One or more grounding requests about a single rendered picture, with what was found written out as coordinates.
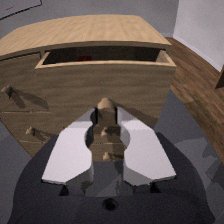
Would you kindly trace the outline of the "red nine-volt battery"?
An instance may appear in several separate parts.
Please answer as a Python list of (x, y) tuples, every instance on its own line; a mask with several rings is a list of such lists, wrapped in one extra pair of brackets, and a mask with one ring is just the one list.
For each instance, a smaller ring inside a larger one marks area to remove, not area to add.
[(79, 56), (77, 62), (91, 61), (91, 56)]

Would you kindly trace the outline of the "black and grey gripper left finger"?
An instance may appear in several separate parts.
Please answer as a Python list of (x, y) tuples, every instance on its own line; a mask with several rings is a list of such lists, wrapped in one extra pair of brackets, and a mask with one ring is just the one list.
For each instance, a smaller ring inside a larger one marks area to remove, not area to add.
[(93, 107), (58, 135), (53, 135), (34, 155), (17, 181), (7, 224), (19, 224), (32, 206), (45, 199), (69, 195), (72, 186), (80, 187), (85, 194), (84, 190), (94, 181), (89, 147), (94, 141), (96, 124), (98, 108)]

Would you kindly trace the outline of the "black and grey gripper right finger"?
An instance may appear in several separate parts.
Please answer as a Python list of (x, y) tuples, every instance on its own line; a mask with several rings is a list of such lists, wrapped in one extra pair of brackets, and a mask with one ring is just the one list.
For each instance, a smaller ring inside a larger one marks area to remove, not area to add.
[(150, 193), (178, 196), (196, 207), (206, 224), (214, 223), (203, 182), (190, 160), (160, 132), (119, 106), (115, 107), (115, 122), (121, 127), (120, 140), (127, 148), (124, 182), (132, 187), (133, 194), (139, 185), (148, 184)]

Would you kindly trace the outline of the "wooden chest of drawers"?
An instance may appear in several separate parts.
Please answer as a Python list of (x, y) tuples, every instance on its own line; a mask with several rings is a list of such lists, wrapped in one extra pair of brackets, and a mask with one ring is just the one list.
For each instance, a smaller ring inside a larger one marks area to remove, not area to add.
[(0, 39), (0, 60), (48, 50), (82, 46), (140, 46), (162, 48), (170, 56), (172, 45), (140, 16), (83, 15), (52, 19), (19, 27)]

